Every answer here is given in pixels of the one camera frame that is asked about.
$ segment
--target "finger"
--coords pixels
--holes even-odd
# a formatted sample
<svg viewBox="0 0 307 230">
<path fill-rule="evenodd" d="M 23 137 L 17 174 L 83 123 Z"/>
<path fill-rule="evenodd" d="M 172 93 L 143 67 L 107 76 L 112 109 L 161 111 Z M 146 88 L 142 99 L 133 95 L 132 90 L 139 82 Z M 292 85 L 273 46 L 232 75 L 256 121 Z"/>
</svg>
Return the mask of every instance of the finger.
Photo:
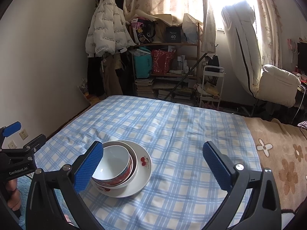
<svg viewBox="0 0 307 230">
<path fill-rule="evenodd" d="M 19 200 L 19 202 L 12 208 L 13 211 L 17 211 L 18 209 L 20 209 L 21 206 L 21 200 Z"/>
<path fill-rule="evenodd" d="M 14 206 L 18 204 L 19 201 L 20 201 L 20 192 L 18 189 L 16 189 L 15 191 L 13 191 L 11 198 L 7 201 L 7 205 L 9 208 L 12 209 Z"/>
<path fill-rule="evenodd" d="M 17 188 L 17 179 L 8 181 L 8 183 L 5 185 L 5 188 L 7 191 L 15 191 Z"/>
</svg>

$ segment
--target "wall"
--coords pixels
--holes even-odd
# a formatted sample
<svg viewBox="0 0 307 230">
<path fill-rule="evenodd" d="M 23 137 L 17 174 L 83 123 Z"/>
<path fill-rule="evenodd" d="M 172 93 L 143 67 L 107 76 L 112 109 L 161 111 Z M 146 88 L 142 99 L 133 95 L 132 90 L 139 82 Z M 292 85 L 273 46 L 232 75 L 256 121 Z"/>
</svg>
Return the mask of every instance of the wall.
<svg viewBox="0 0 307 230">
<path fill-rule="evenodd" d="M 222 92 L 223 101 L 253 105 L 256 100 L 243 89 L 241 83 L 234 74 L 230 59 L 228 43 L 226 36 L 224 35 L 224 31 L 217 31 L 215 44 L 218 44 L 218 46 L 216 47 L 216 54 L 219 57 L 220 67 L 223 67 L 225 69 L 226 74 L 224 78 L 224 86 Z M 196 56 L 196 47 L 181 47 L 178 50 L 178 54 Z M 195 62 L 189 61 L 188 64 L 189 66 L 193 66 Z M 217 86 L 220 90 L 222 86 L 221 78 L 218 80 Z"/>
<path fill-rule="evenodd" d="M 94 0 L 13 0 L 0 20 L 0 127 L 20 121 L 29 137 L 48 136 L 88 103 L 85 39 Z"/>
<path fill-rule="evenodd" d="M 295 0 L 276 0 L 276 5 L 282 22 L 282 66 L 283 69 L 294 71 L 297 63 L 297 55 L 291 63 L 291 51 L 288 49 L 287 39 L 295 42 L 307 35 L 307 22 L 296 4 Z"/>
</svg>

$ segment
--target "bed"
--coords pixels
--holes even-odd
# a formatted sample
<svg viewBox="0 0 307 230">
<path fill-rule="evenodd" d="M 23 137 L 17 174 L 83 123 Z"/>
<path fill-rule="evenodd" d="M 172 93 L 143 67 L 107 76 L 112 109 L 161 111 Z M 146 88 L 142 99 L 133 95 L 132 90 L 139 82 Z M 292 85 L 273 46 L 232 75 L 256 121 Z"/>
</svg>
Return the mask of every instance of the bed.
<svg viewBox="0 0 307 230">
<path fill-rule="evenodd" d="M 91 183 L 80 194 L 106 229 L 201 229 L 226 195 L 202 157 L 206 141 L 212 141 L 234 163 L 252 170 L 273 170 L 286 213 L 284 226 L 299 206 L 288 226 L 295 218 L 297 222 L 304 209 L 307 141 L 293 126 L 160 100 L 111 96 L 54 135 L 36 153 L 36 164 L 45 171 L 58 170 L 72 164 L 95 140 L 136 142 L 153 162 L 150 181 L 133 196 L 108 197 Z M 19 182 L 24 195 L 29 183 L 25 179 Z M 249 196 L 247 191 L 232 224 L 240 220 Z"/>
</svg>

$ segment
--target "white hooded coat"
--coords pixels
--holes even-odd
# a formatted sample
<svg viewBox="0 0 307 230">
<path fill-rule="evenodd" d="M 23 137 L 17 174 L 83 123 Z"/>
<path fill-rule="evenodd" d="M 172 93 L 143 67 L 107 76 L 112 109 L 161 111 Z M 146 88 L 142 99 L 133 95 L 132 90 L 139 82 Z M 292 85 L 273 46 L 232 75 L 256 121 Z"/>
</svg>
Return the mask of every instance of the white hooded coat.
<svg viewBox="0 0 307 230">
<path fill-rule="evenodd" d="M 96 54 L 101 57 L 105 52 L 115 54 L 130 46 L 135 46 L 135 43 L 125 26 L 123 10 L 117 7 L 115 0 L 100 0 L 85 42 L 88 56 Z"/>
</svg>

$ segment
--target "stack of books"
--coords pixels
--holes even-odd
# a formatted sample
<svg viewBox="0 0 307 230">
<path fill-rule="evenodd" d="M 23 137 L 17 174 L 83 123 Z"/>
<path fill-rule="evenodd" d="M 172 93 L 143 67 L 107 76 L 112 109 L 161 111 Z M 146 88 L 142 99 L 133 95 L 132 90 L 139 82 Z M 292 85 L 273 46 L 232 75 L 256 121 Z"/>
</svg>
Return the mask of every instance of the stack of books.
<svg viewBox="0 0 307 230">
<path fill-rule="evenodd" d="M 175 84 L 166 84 L 166 83 L 155 83 L 154 89 L 158 91 L 157 99 L 164 100 L 164 98 L 169 94 L 172 88 L 175 87 Z M 194 105 L 193 101 L 193 89 L 188 87 L 178 87 L 173 92 L 171 96 L 169 96 L 166 101 L 171 101 L 173 103 L 181 103 L 189 106 Z"/>
<path fill-rule="evenodd" d="M 157 91 L 153 90 L 153 78 L 137 79 L 135 81 L 138 97 L 152 98 L 157 97 Z"/>
<path fill-rule="evenodd" d="M 164 100 L 164 98 L 169 94 L 171 90 L 162 90 L 162 89 L 159 89 L 158 90 L 158 97 L 157 99 L 160 99 L 160 100 Z M 171 101 L 171 98 L 172 96 L 170 95 L 166 101 Z"/>
<path fill-rule="evenodd" d="M 172 102 L 193 106 L 193 89 L 188 87 L 179 87 L 175 90 Z"/>
</svg>

